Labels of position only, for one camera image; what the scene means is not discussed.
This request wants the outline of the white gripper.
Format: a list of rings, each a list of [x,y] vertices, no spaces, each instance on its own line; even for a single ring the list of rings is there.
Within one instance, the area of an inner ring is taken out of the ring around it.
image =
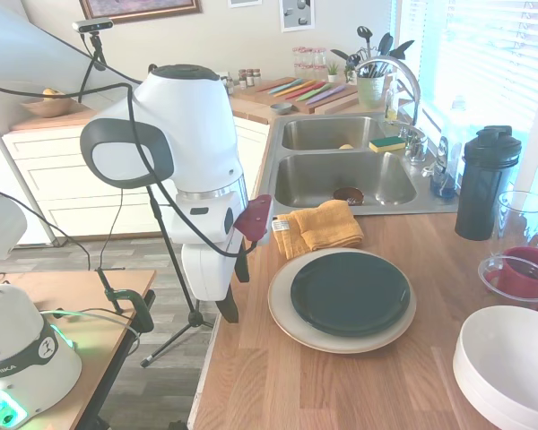
[[[169,237],[182,245],[181,260],[195,298],[216,301],[224,320],[238,323],[239,310],[230,279],[235,270],[239,282],[250,281],[246,243],[243,235],[234,228],[235,220],[243,211],[240,195],[230,192],[205,200],[188,200],[177,195],[176,204],[214,245],[226,253],[239,252],[237,260],[218,254],[177,214],[169,223]]]

